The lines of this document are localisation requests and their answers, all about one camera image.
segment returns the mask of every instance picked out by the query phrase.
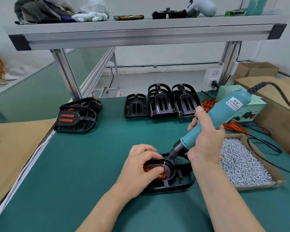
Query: power outlet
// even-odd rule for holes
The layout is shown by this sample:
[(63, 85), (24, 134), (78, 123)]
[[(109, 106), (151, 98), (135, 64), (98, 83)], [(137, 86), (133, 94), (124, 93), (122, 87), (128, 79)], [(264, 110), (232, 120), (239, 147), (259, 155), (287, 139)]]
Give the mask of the power outlet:
[(203, 89), (211, 90), (212, 89), (212, 82), (217, 81), (219, 82), (221, 73), (222, 73), (223, 66), (219, 67), (208, 67), (206, 69), (205, 78), (203, 81)]

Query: teal electric screwdriver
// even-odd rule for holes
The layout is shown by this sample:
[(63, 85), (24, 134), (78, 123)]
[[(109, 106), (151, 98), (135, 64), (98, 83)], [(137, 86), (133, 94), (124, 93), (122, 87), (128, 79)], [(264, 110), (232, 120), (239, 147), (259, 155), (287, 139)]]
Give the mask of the teal electric screwdriver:
[[(211, 118), (215, 129), (220, 125), (229, 122), (232, 118), (236, 117), (239, 112), (251, 102), (251, 95), (257, 90), (266, 86), (266, 82), (261, 82), (247, 91), (234, 91), (230, 93), (223, 100), (215, 103), (214, 107), (207, 113)], [(201, 133), (201, 124), (198, 124), (185, 136), (183, 136), (173, 146), (170, 151), (169, 158), (176, 158), (183, 156), (190, 148), (195, 146), (195, 140)]]

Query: keenwise label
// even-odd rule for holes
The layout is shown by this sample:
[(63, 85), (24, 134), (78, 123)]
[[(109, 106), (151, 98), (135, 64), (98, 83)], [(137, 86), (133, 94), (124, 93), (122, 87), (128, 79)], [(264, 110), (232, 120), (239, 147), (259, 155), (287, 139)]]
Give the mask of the keenwise label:
[(234, 111), (240, 109), (240, 107), (243, 105), (239, 100), (237, 100), (235, 97), (230, 98), (226, 103), (229, 107), (231, 107)]

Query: gray floor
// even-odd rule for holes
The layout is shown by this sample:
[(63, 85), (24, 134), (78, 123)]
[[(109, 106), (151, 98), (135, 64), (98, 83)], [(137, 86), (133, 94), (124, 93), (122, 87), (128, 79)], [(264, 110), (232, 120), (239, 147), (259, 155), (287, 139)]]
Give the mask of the gray floor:
[[(124, 74), (119, 75), (119, 83), (122, 96), (127, 96), (134, 93), (147, 94), (147, 89), (150, 85), (162, 83), (170, 86), (175, 84), (185, 83), (193, 86), (198, 92), (203, 90), (203, 80), (205, 70), (198, 71), (180, 71), (180, 72), (150, 72), (141, 74)], [(108, 84), (109, 76), (101, 76), (96, 89), (106, 86)], [(117, 87), (116, 76), (113, 79), (111, 87)], [(100, 91), (94, 92), (95, 98), (98, 98)], [(103, 98), (116, 97), (117, 91), (104, 92)]]

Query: light green power supply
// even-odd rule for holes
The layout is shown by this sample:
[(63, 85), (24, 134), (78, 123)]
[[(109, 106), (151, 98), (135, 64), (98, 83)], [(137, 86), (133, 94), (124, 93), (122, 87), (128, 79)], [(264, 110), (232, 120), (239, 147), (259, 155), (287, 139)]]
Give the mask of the light green power supply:
[[(216, 101), (220, 101), (228, 96), (231, 92), (236, 90), (247, 91), (241, 85), (222, 85), (219, 88)], [(252, 121), (262, 109), (266, 106), (266, 102), (262, 101), (260, 97), (252, 94), (251, 102), (244, 106), (244, 109), (234, 118), (235, 121), (247, 122)]]

